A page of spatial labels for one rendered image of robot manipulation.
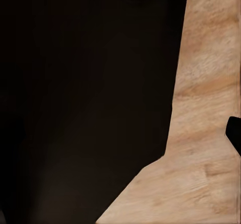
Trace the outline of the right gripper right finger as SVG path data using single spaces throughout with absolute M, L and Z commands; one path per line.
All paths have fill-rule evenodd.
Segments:
M 229 117 L 225 134 L 241 156 L 241 118 Z

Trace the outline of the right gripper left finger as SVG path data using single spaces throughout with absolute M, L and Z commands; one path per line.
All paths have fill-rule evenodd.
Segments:
M 0 122 L 0 176 L 26 135 L 22 117 Z

